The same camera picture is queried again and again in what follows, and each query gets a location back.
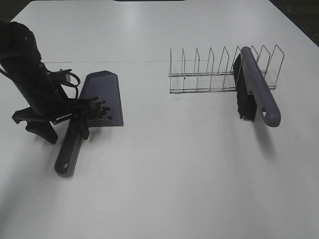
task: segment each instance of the purple dustpan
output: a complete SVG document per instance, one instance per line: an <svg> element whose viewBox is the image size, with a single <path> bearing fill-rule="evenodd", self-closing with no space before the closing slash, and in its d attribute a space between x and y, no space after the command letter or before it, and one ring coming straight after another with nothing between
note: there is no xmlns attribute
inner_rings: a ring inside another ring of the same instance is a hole
<svg viewBox="0 0 319 239"><path fill-rule="evenodd" d="M118 76L109 71L89 74L79 98L92 99L96 96L100 100L105 100L111 110L100 119L89 119L88 127L123 126ZM55 162L55 171L58 175L62 177L73 175L81 144L82 138L70 122Z"/></svg>

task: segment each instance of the black bristles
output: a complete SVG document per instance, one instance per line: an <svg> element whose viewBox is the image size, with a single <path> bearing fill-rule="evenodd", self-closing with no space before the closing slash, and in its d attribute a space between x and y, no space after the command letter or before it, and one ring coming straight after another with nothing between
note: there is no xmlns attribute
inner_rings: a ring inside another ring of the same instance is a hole
<svg viewBox="0 0 319 239"><path fill-rule="evenodd" d="M237 90L238 113L241 119L254 121L257 104L253 95L247 94L245 76L241 66L241 56L238 55L233 65L234 79Z"/></svg>

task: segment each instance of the black cable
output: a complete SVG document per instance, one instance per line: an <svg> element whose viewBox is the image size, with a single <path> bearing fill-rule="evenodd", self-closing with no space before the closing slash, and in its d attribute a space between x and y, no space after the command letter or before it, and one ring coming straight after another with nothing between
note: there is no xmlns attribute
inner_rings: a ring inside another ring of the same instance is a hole
<svg viewBox="0 0 319 239"><path fill-rule="evenodd" d="M8 77L10 80L12 80L11 76L1 68L0 68L0 73L3 74L5 77Z"/></svg>
<svg viewBox="0 0 319 239"><path fill-rule="evenodd" d="M46 67L44 67L44 68L45 68L45 70L46 70L48 73L51 73L51 74L55 73L55 72L49 71ZM77 85L75 85L75 84L73 84L73 83L71 83L71 82L65 82L65 81L58 81L58 82L59 82L59 84L61 84L61 85L74 88L74 89L75 89L75 99L77 99L78 96L79 96L79 90L78 90L77 87L78 87L78 86L80 85L80 83L81 83L80 78L79 78L77 75L75 75L74 73L72 73L72 72L63 72L63 74L64 74L64 75L72 76L74 79L76 79Z"/></svg>

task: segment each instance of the tabletop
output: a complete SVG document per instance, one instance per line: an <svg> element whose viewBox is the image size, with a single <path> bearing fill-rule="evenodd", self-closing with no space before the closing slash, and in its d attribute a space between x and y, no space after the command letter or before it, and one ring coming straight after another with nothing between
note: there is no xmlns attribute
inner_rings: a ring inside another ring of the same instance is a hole
<svg viewBox="0 0 319 239"><path fill-rule="evenodd" d="M49 70L116 73L124 126L90 129L61 178L67 123L55 145L16 125L0 76L0 238L318 238L319 49L270 2L34 1L14 20ZM170 48L262 44L285 52L278 128L239 119L235 92L168 93Z"/></svg>

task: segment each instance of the metal wire rack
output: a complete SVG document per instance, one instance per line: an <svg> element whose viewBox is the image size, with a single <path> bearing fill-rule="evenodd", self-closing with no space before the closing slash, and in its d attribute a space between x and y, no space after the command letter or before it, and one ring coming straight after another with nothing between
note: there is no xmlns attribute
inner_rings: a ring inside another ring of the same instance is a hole
<svg viewBox="0 0 319 239"><path fill-rule="evenodd" d="M271 90L275 89L285 57L284 52L278 45L275 45L272 53L265 45L261 46L260 51L257 51L254 46L250 48L268 87ZM230 57L229 51L224 47L220 59L215 59L215 54L210 47L207 60L202 60L196 48L195 59L187 60L183 48L181 60L173 61L170 49L169 92L180 94L235 91L233 64L240 52L241 48L237 46L233 57Z"/></svg>

